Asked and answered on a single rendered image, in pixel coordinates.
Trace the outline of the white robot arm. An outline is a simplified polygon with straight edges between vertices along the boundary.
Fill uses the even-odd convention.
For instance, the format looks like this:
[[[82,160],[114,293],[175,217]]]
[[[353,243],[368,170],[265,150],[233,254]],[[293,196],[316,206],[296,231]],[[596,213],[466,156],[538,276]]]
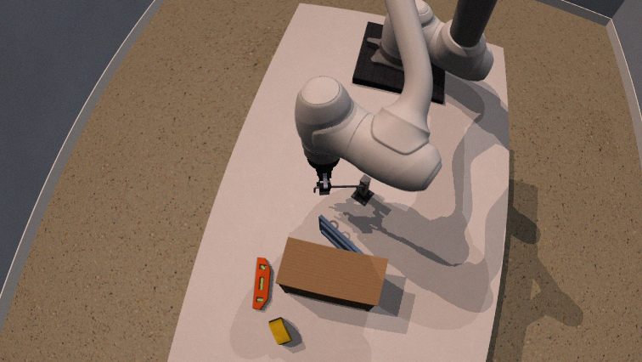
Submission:
[[[377,49],[373,65],[404,74],[400,97],[374,115],[333,77],[310,79],[295,107],[305,157],[319,165],[342,158],[393,188],[427,189],[442,168],[427,125],[431,63],[468,81],[484,80],[494,59],[482,33],[497,1],[458,0],[445,24],[422,0],[385,0],[382,39],[368,37],[366,44]]]

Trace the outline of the red spirit level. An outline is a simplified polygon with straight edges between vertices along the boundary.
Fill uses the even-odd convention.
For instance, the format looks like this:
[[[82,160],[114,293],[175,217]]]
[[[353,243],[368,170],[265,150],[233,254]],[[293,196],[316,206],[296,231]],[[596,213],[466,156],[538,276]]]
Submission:
[[[265,268],[264,266],[267,266],[267,267]],[[260,268],[262,268],[263,270]],[[268,293],[269,293],[268,285],[270,284],[270,275],[271,275],[271,270],[270,270],[270,267],[268,266],[268,262],[266,258],[258,257],[256,260],[256,275],[255,275],[252,308],[262,309],[265,303],[267,303]],[[263,286],[263,283],[264,283],[264,286]],[[263,299],[259,299],[258,297]],[[257,302],[263,302],[263,303],[257,303]]]

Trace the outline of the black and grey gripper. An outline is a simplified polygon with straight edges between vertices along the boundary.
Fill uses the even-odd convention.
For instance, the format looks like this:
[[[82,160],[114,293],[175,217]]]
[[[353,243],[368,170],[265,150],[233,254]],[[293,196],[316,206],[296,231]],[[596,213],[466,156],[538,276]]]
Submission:
[[[308,163],[316,169],[318,176],[317,187],[319,187],[319,195],[329,195],[330,189],[332,187],[329,179],[331,178],[333,167],[338,164],[339,160],[340,158],[333,163],[319,165],[307,159]]]

